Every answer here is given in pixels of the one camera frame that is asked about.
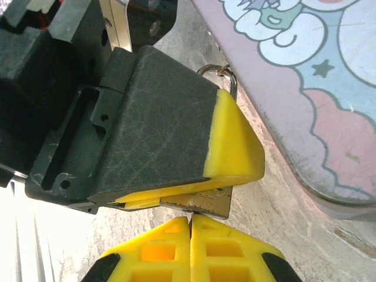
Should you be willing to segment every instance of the metal ring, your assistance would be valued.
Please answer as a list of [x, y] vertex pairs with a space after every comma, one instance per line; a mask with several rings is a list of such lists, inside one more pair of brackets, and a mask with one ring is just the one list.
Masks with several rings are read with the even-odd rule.
[[237, 79], [235, 74], [229, 70], [230, 65], [221, 66], [221, 65], [214, 65], [209, 64], [205, 65], [200, 68], [197, 73], [199, 75], [204, 75], [207, 72], [215, 72], [217, 75], [223, 75], [230, 81], [230, 94], [231, 96], [236, 99], [237, 96]]

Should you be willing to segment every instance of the rectangular cutout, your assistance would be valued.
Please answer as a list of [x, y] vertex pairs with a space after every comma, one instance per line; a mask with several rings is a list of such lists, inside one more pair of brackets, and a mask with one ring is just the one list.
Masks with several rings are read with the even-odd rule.
[[244, 257], [241, 245], [231, 239], [211, 239], [206, 242], [208, 257]]
[[129, 282], [172, 282], [172, 274], [172, 269], [137, 269]]
[[248, 267], [209, 266], [210, 282], [253, 282]]
[[176, 246], [174, 243], [146, 243], [140, 254], [141, 261], [174, 260]]

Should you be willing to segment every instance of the concrete floor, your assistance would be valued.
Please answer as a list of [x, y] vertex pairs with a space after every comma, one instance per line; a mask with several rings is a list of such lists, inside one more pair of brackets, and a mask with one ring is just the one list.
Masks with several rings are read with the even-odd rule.
[[[177, 24], [157, 47], [194, 70], [207, 63], [225, 63], [189, 0], [179, 0]], [[320, 212], [303, 193], [246, 97], [240, 89], [238, 104], [266, 151], [266, 175], [234, 189], [226, 224], [279, 248], [304, 281], [376, 281], [376, 223], [335, 220]], [[173, 217], [189, 216], [166, 208], [132, 213], [102, 208], [91, 216], [29, 200], [21, 187], [16, 187], [15, 197], [9, 189], [0, 194], [0, 224], [9, 230], [3, 232], [0, 246], [1, 281], [20, 281], [14, 278], [19, 271], [12, 251], [15, 218], [26, 280], [71, 282], [79, 281], [106, 249]], [[35, 234], [40, 245], [33, 243]], [[35, 250], [41, 250], [44, 276], [36, 272]]]

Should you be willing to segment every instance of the yellow padding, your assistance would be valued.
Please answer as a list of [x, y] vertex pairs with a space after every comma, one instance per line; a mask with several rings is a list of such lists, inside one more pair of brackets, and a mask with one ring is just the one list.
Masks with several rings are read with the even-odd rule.
[[115, 200], [129, 203], [126, 209], [136, 209], [144, 205], [146, 199], [177, 194], [194, 193], [219, 187], [235, 186], [256, 181], [264, 176], [265, 153], [252, 127], [230, 96], [220, 89], [213, 112], [209, 150], [204, 165], [203, 177], [208, 181], [160, 189], [136, 192]]
[[207, 216], [177, 217], [102, 254], [120, 255], [108, 282], [276, 282], [263, 253], [275, 247]]
[[275, 282], [262, 254], [284, 259], [275, 247], [252, 236], [195, 214], [190, 242], [191, 281]]
[[177, 217], [104, 252], [120, 254], [108, 282], [189, 282], [189, 227]]

